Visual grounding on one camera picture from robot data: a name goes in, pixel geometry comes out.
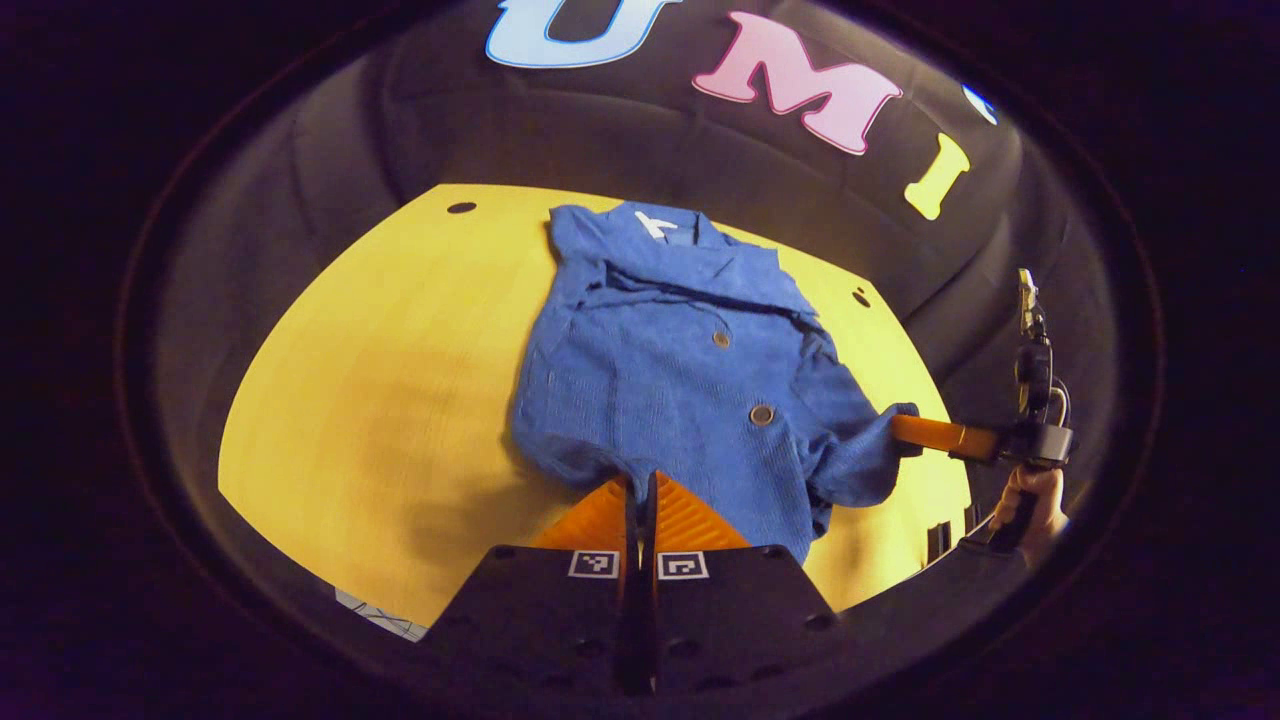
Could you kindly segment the blue button-up jacket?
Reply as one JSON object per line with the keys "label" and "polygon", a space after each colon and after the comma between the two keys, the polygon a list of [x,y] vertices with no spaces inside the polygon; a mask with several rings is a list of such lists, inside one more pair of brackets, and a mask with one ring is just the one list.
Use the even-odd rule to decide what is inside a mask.
{"label": "blue button-up jacket", "polygon": [[836,507],[883,503],[906,450],[776,250],[680,208],[549,211],[556,277],[509,432],[576,489],[662,473],[749,543],[797,561]]}

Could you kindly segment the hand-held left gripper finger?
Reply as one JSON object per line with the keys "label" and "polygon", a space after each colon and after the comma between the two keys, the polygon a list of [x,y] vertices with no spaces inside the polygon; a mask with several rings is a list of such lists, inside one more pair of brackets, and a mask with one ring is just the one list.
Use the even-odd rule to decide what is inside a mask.
{"label": "hand-held left gripper finger", "polygon": [[781,544],[751,544],[664,474],[649,480],[645,594],[657,694],[788,675],[838,648],[841,619]]}
{"label": "hand-held left gripper finger", "polygon": [[636,625],[635,510],[618,477],[535,539],[489,550],[431,625],[431,652],[485,680],[620,694]]}

